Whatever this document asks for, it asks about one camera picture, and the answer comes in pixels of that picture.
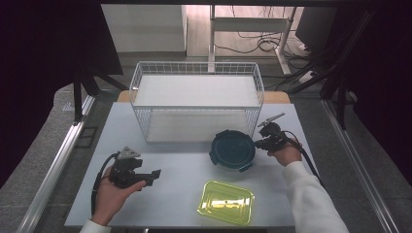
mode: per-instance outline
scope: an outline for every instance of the fingers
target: fingers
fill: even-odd
[[[131,195],[133,192],[142,190],[142,188],[143,188],[144,186],[146,186],[146,182],[145,182],[145,181],[141,181],[141,182],[135,183],[134,185],[128,187],[128,188],[125,190],[126,193],[127,193],[127,196],[128,196],[128,195]]]

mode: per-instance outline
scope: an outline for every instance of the yellow tray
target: yellow tray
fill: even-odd
[[[254,194],[246,188],[209,181],[204,186],[197,211],[205,216],[247,225],[254,199]]]

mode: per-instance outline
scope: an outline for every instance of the wrist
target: wrist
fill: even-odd
[[[100,213],[94,213],[94,215],[91,217],[91,221],[102,226],[107,226],[111,220],[112,217],[110,215]]]

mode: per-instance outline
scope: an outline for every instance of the person's right hand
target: person's right hand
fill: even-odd
[[[299,150],[290,143],[286,143],[280,150],[268,151],[267,155],[275,157],[282,166],[302,160]]]

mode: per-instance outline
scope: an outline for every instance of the white tabletop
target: white tabletop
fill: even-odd
[[[296,135],[312,158],[293,104],[263,105],[258,122],[279,113],[276,119],[283,130]],[[253,140],[261,139],[258,129]],[[257,150],[253,166],[240,173],[215,166],[210,160],[211,144],[147,144],[129,103],[115,103],[86,171],[66,226],[82,226],[90,218],[90,194],[95,176],[104,160],[125,146],[142,153],[143,166],[136,173],[161,169],[154,185],[131,195],[111,221],[112,226],[131,227],[236,227],[200,215],[196,209],[203,186],[210,180],[232,183],[255,195],[251,227],[293,225],[291,207],[282,177],[283,167],[266,151]]]

